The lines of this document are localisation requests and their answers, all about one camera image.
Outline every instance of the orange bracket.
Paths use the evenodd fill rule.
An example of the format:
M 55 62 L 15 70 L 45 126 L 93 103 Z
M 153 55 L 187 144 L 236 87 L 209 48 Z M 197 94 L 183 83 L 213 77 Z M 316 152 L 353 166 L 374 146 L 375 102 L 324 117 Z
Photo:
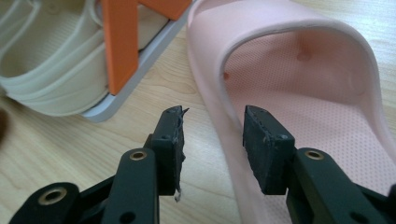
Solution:
M 138 68 L 138 3 L 178 20 L 191 0 L 101 0 L 108 90 L 117 95 Z

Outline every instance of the gray base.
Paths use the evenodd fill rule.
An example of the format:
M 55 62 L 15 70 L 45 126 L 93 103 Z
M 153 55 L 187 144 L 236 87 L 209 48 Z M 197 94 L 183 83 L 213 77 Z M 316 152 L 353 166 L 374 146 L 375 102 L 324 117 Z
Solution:
M 81 115 L 92 122 L 102 122 L 113 117 L 119 110 L 140 80 L 150 67 L 157 61 L 166 47 L 175 38 L 177 33 L 187 21 L 189 9 L 177 21 L 169 21 L 163 29 L 154 37 L 148 46 L 139 54 L 139 67 L 134 75 L 125 84 L 117 95 L 108 94 L 93 108 L 81 113 Z

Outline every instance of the pink slipper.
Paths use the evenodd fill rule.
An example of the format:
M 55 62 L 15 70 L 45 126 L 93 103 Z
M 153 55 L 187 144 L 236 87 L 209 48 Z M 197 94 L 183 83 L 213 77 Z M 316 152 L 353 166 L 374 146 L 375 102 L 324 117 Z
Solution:
M 245 105 L 273 114 L 297 148 L 329 153 L 353 182 L 385 195 L 396 183 L 375 56 L 352 27 L 287 0 L 198 0 L 188 47 L 243 223 L 290 222 L 285 198 L 264 197 L 250 169 Z

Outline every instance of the wood grain surface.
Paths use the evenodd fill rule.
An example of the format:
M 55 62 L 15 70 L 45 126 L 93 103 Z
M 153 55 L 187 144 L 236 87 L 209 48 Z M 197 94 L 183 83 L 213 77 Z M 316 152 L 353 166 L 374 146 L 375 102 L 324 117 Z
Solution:
M 368 40 L 378 61 L 383 104 L 396 135 L 396 1 L 298 0 L 344 21 Z M 120 156 L 142 147 L 163 110 L 183 105 L 185 154 L 181 202 L 161 197 L 161 223 L 240 223 L 219 139 L 194 83 L 183 29 L 110 120 L 40 115 L 0 98 L 0 223 L 34 191 L 53 182 L 84 190 L 114 175 Z

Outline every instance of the small hole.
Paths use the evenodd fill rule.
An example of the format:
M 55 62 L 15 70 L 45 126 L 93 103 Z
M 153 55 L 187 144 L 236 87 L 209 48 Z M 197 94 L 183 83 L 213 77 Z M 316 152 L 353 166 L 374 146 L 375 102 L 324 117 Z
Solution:
M 312 150 L 306 151 L 305 156 L 307 156 L 309 159 L 316 160 L 316 161 L 321 161 L 324 159 L 324 156 L 321 153 L 319 153 L 317 151 L 312 151 Z
M 120 223 L 122 223 L 122 224 L 132 223 L 135 218 L 136 218 L 136 216 L 134 215 L 133 212 L 126 212 L 121 215 Z
M 133 161 L 140 161 L 143 160 L 147 157 L 148 154 L 146 154 L 146 152 L 144 151 L 137 151 L 131 154 L 131 156 L 129 157 L 131 160 Z
M 66 194 L 67 190 L 62 187 L 49 189 L 38 198 L 38 203 L 41 205 L 54 204 L 63 199 Z
M 357 221 L 358 223 L 369 223 L 369 219 L 367 219 L 367 217 L 362 214 L 351 212 L 349 215 L 350 217 L 352 217 L 353 220 Z
M 57 199 L 57 198 L 60 197 L 60 196 L 61 196 L 61 192 L 60 192 L 60 191 L 53 191 L 53 192 L 49 193 L 49 194 L 45 197 L 45 199 L 46 199 L 47 201 L 51 201 L 51 200 Z

